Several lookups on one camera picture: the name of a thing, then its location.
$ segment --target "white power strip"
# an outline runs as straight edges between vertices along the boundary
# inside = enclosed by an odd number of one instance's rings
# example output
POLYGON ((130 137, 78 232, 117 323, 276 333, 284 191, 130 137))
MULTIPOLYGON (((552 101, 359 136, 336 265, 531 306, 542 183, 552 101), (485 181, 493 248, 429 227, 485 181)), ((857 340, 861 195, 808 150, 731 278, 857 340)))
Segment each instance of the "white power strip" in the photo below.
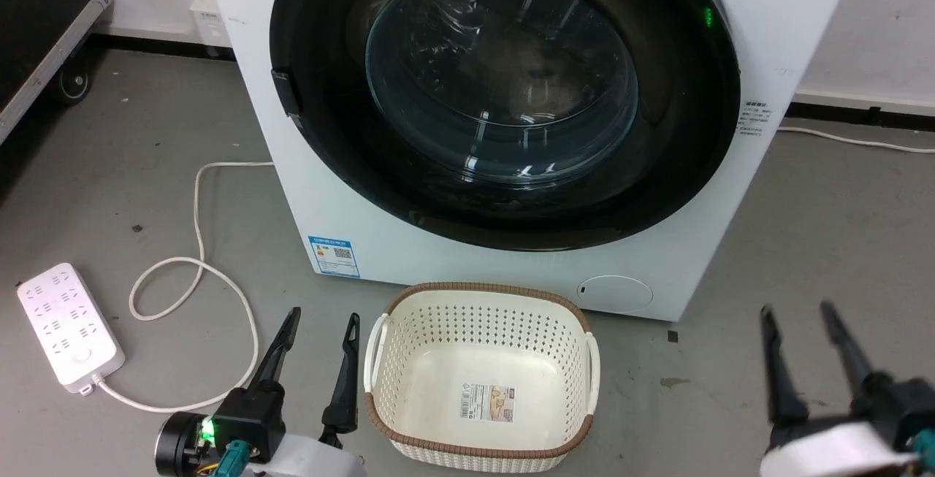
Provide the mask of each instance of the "white power strip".
POLYGON ((26 281, 16 294, 68 391, 86 396, 94 390, 94 376, 106 377, 123 366, 123 350, 71 264, 26 281))

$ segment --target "perforated basket wall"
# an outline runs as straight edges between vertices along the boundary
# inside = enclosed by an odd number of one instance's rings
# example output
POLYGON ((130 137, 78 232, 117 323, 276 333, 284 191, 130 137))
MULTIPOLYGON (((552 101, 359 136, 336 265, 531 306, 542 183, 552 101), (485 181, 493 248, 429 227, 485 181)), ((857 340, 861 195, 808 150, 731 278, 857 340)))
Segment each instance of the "perforated basket wall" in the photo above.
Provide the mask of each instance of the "perforated basket wall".
MULTIPOLYGON (((367 388, 367 410, 378 430, 406 456, 464 470, 530 473, 554 467, 587 436, 600 367, 587 318, 571 301, 545 291, 495 284, 426 283, 404 291, 387 314, 392 324, 387 325, 381 353, 374 360, 378 377, 367 388), (550 358, 560 371, 562 387, 557 391, 565 404, 554 418, 555 428, 564 430, 561 444, 541 450, 503 450, 397 432, 398 411, 410 390, 411 360, 440 344, 484 344, 502 348, 503 354, 531 351, 550 358)), ((371 354, 368 348, 367 360, 371 354)), ((365 385, 369 374, 365 370, 365 385)))

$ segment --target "washing machine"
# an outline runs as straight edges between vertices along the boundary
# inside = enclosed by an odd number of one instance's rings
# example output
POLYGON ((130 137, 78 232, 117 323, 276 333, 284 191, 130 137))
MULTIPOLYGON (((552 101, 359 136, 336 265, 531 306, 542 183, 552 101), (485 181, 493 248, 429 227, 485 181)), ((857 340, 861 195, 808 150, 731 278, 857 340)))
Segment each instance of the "washing machine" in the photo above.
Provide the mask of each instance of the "washing machine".
POLYGON ((675 321, 838 0, 218 0, 311 267, 675 321))

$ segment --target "washing machine drum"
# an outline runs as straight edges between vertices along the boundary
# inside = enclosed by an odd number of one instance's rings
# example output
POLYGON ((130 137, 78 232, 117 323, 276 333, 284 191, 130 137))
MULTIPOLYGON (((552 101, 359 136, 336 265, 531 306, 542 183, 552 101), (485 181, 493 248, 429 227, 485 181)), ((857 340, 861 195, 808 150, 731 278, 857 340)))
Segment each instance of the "washing machine drum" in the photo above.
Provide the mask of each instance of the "washing machine drum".
POLYGON ((341 180, 490 248, 658 223, 737 122, 718 0, 276 0, 270 48, 285 111, 341 180))

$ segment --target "white wall outlet box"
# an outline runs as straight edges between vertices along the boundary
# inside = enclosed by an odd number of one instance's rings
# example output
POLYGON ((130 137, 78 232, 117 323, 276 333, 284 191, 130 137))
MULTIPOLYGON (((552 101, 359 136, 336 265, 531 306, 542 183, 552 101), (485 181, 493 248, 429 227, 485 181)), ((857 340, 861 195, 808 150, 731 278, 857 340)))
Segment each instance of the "white wall outlet box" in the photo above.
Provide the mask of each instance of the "white wall outlet box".
POLYGON ((123 366, 123 350, 70 264, 24 281, 16 294, 56 378, 68 391, 90 394, 91 377, 106 377, 123 366))
POLYGON ((221 9, 217 1, 194 0, 189 9, 202 44, 231 47, 231 40, 227 36, 227 28, 224 27, 224 18, 221 17, 221 9))

